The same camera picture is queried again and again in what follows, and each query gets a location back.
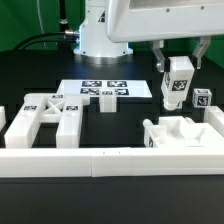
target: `black cable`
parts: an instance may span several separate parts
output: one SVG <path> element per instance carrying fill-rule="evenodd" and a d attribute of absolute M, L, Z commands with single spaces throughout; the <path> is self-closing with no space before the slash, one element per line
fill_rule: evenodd
<path fill-rule="evenodd" d="M 22 50 L 25 50 L 27 47 L 33 45 L 33 44 L 40 44 L 40 43 L 57 43 L 60 40 L 39 40 L 39 41 L 33 41 L 31 43 L 27 43 L 24 47 L 22 47 Z M 74 40 L 65 40 L 66 42 L 72 42 L 72 43 L 76 43 Z"/>
<path fill-rule="evenodd" d="M 33 45 L 33 44 L 40 44 L 40 43 L 56 43 L 58 40 L 39 40 L 39 41 L 33 41 L 31 43 L 27 43 L 25 46 L 23 46 L 21 49 L 25 50 L 27 47 Z"/>
<path fill-rule="evenodd" d="M 19 50 L 19 48 L 22 47 L 24 44 L 27 44 L 30 41 L 35 40 L 35 39 L 39 39 L 39 38 L 43 38 L 43 37 L 51 37 L 51 36 L 60 36 L 60 35 L 64 35 L 64 34 L 65 34 L 64 32 L 53 32 L 53 33 L 44 33 L 44 34 L 35 35 L 35 36 L 29 37 L 26 40 L 19 43 L 17 46 L 15 46 L 14 50 Z"/>

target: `black marking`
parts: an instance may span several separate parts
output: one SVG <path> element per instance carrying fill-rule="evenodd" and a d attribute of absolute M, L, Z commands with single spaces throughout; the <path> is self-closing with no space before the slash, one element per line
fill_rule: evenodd
<path fill-rule="evenodd" d="M 88 94 L 88 95 L 99 95 L 100 94 L 100 90 L 96 89 L 96 88 L 93 88 L 93 89 L 81 88 L 80 93 L 81 94 Z"/>
<path fill-rule="evenodd" d="M 169 72 L 165 73 L 165 83 L 166 83 L 167 88 L 169 88 L 169 85 L 170 85 L 170 73 Z"/>
<path fill-rule="evenodd" d="M 63 95 L 53 95 L 52 99 L 62 99 Z"/>
<path fill-rule="evenodd" d="M 101 15 L 100 19 L 98 20 L 98 23 L 105 23 L 105 11 L 103 12 L 103 14 Z"/>
<path fill-rule="evenodd" d="M 66 110 L 67 111 L 77 111 L 77 110 L 79 110 L 79 107 L 78 106 L 67 106 Z"/>
<path fill-rule="evenodd" d="M 149 148 L 153 148 L 154 142 L 152 138 L 149 138 Z"/>
<path fill-rule="evenodd" d="M 129 96 L 129 91 L 128 89 L 115 89 L 115 93 L 118 96 Z"/>
<path fill-rule="evenodd" d="M 23 110 L 34 111 L 37 109 L 37 106 L 25 106 Z"/>
<path fill-rule="evenodd" d="M 113 95 L 112 91 L 103 91 L 102 92 L 103 95 Z"/>
<path fill-rule="evenodd" d="M 203 107 L 208 106 L 208 96 L 198 96 L 197 105 Z"/>
<path fill-rule="evenodd" d="M 187 80 L 174 81 L 172 91 L 184 91 L 186 86 Z"/>
<path fill-rule="evenodd" d="M 126 81 L 107 81 L 108 87 L 127 87 Z"/>
<path fill-rule="evenodd" d="M 83 87 L 101 87 L 102 81 L 83 81 L 82 86 Z"/>
<path fill-rule="evenodd" d="M 197 90 L 198 93 L 208 93 L 207 89 L 198 89 Z"/>

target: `black table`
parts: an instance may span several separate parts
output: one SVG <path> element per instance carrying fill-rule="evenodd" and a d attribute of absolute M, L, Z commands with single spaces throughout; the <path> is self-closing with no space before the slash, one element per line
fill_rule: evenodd
<path fill-rule="evenodd" d="M 142 121 L 181 115 L 203 120 L 192 107 L 193 88 L 209 88 L 212 104 L 224 109 L 224 70 L 204 58 L 182 110 L 162 105 L 162 74 L 151 53 L 137 52 L 133 62 L 88 65 L 72 53 L 6 51 L 0 53 L 0 104 L 7 125 L 27 93 L 54 93 L 62 79 L 146 80 L 151 99 L 119 98 L 116 114 L 100 114 L 97 98 L 84 109 L 80 147 L 143 147 Z M 33 147 L 55 147 L 57 124 L 42 124 Z M 223 223 L 223 176 L 0 179 L 0 223 Z"/>

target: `cable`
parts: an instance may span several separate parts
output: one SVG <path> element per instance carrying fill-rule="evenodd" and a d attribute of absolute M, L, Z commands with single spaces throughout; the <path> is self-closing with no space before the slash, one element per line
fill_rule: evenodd
<path fill-rule="evenodd" d="M 42 15 L 41 15 L 41 10 L 40 10 L 40 0 L 37 0 L 37 12 L 38 12 L 41 33 L 44 34 L 44 26 L 43 26 L 43 20 L 42 20 Z"/>
<path fill-rule="evenodd" d="M 40 44 L 40 43 L 57 43 L 59 40 L 39 40 L 39 41 L 33 41 L 31 43 L 27 43 L 25 46 L 22 47 L 22 50 L 25 50 L 27 47 L 33 45 L 33 44 Z"/>
<path fill-rule="evenodd" d="M 53 32 L 53 33 L 44 33 L 44 34 L 39 34 L 35 35 L 33 37 L 29 37 L 26 40 L 22 41 L 19 43 L 17 46 L 15 46 L 14 50 L 19 50 L 20 47 L 22 47 L 24 44 L 27 44 L 28 42 L 38 39 L 38 38 L 43 38 L 43 37 L 51 37 L 51 36 L 61 36 L 64 35 L 64 32 Z"/>

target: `white cube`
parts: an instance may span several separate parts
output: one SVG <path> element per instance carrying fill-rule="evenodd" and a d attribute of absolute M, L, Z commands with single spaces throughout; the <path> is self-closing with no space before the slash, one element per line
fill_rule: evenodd
<path fill-rule="evenodd" d="M 211 105 L 212 93 L 209 89 L 194 89 L 192 103 L 195 108 L 205 108 Z"/>

